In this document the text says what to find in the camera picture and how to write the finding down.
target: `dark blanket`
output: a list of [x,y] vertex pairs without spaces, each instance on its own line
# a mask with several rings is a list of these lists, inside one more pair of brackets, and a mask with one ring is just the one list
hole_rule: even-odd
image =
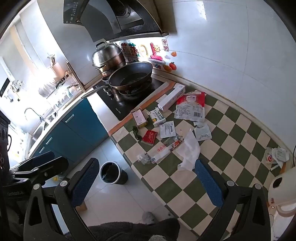
[[[162,235],[167,241],[176,241],[180,224],[177,219],[170,218],[152,225],[128,222],[104,223],[89,227],[98,241],[148,241],[152,235]],[[65,234],[69,240],[75,241],[70,233]]]

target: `green and white checkered table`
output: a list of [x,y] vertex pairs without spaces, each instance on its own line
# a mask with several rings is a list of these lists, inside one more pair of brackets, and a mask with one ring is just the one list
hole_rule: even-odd
[[[190,91],[194,89],[186,87],[186,92]],[[157,102],[150,104],[144,112],[155,107]],[[179,135],[186,136],[190,129],[194,129],[193,122],[174,119],[175,109],[174,104],[164,113],[164,117],[167,121],[174,121]],[[206,95],[205,98],[205,114],[212,139],[199,142],[199,158],[205,160],[225,180],[233,180],[239,186],[251,187],[255,183],[261,184],[267,196],[267,189],[274,177],[279,174],[280,168],[270,171],[271,164],[264,161],[265,148],[277,148],[278,145],[256,124],[210,95]],[[161,139],[158,134],[154,146],[139,142],[132,132],[134,125],[133,119],[127,122],[111,136],[113,142],[134,172],[165,207],[193,233],[201,235],[218,208],[211,203],[193,171],[177,171],[177,165],[183,158],[176,150],[183,148],[183,143],[157,164],[143,165],[137,161],[137,156],[146,152],[150,155],[156,153],[166,138]],[[143,136],[148,129],[159,131],[149,122],[147,126],[139,129],[139,134]],[[241,206],[238,205],[224,237],[234,227],[240,209]]]

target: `black trash can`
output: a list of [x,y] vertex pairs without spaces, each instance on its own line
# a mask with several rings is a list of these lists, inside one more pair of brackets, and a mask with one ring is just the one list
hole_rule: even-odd
[[107,184],[125,184],[128,180],[128,174],[116,162],[112,161],[102,165],[100,177]]

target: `frying pan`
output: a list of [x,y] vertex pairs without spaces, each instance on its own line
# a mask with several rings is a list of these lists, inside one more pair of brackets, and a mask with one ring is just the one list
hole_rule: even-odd
[[[114,71],[106,82],[119,91],[132,90],[144,84],[152,75],[153,65],[148,62],[135,62]],[[105,86],[96,88],[85,94],[82,99],[91,96]]]

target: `kitchen counter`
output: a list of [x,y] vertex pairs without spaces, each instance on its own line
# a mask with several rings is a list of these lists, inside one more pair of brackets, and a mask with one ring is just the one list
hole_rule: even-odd
[[[186,86],[186,93],[194,91]],[[157,107],[157,100],[143,108],[146,113]],[[186,136],[190,129],[194,129],[190,120],[174,119],[174,104],[163,115],[167,121],[174,121],[176,133]],[[251,187],[255,183],[262,186],[265,196],[271,181],[281,169],[270,171],[271,164],[265,163],[264,152],[266,146],[278,147],[260,127],[247,119],[237,110],[227,106],[210,95],[205,98],[206,123],[212,139],[200,141],[200,159],[205,160],[213,170],[218,171],[227,180],[233,180],[240,186]],[[137,156],[148,153],[156,155],[163,147],[166,138],[157,135],[154,145],[150,146],[134,138],[132,118],[117,124],[110,131],[111,139],[123,155],[132,170],[143,181],[148,189],[161,201],[171,213],[196,235],[201,235],[218,211],[201,182],[193,171],[178,171],[177,165],[183,161],[178,150],[184,148],[181,143],[175,150],[157,163],[143,165],[137,161]],[[147,130],[159,132],[151,122],[139,129],[139,135],[144,136]],[[233,217],[224,233],[226,237],[234,227],[241,207],[237,206]]]
[[[144,101],[142,101],[139,106],[146,107],[150,104],[150,102],[155,101],[157,96],[159,96],[159,92],[162,91],[162,94],[165,93],[168,89],[172,88],[175,82],[168,80],[163,77],[158,77],[153,74],[152,77],[157,77],[158,80],[167,82],[167,84],[163,84],[160,88],[154,91],[150,96],[148,96]],[[58,125],[58,123],[75,107],[81,102],[81,97],[85,95],[85,93],[79,92],[76,94],[74,99],[67,103],[65,107],[58,111],[57,117],[47,126],[47,128],[41,133],[40,137],[36,140],[34,145],[31,147],[28,153],[28,157],[30,158],[36,152],[36,150],[40,147],[42,142],[48,137],[50,132]],[[111,135],[116,132],[121,126],[124,125],[128,120],[132,117],[128,115],[122,121],[119,121],[116,116],[112,113],[112,111],[107,107],[107,105],[102,101],[98,94],[93,94],[87,97],[87,100],[91,104],[93,111],[96,113],[98,119],[103,124],[104,128],[107,130],[108,134]]]

